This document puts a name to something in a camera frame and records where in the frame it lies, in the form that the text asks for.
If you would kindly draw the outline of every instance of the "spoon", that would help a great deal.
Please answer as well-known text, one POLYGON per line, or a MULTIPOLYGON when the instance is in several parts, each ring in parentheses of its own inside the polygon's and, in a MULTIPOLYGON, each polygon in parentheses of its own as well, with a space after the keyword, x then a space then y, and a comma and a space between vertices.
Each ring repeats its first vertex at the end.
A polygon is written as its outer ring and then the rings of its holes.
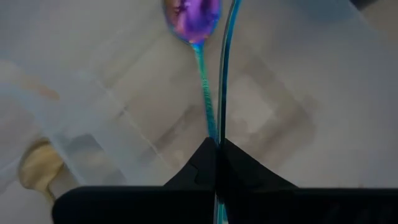
POLYGON ((211 93, 206 74, 203 46, 213 33, 221 14, 220 0, 164 0, 167 25, 179 39, 195 51, 200 72, 209 137, 218 143, 211 93))
POLYGON ((40 139, 22 155, 18 167, 19 182, 26 189, 41 192, 52 206, 55 196, 49 185, 62 167, 63 161, 49 140, 40 139))

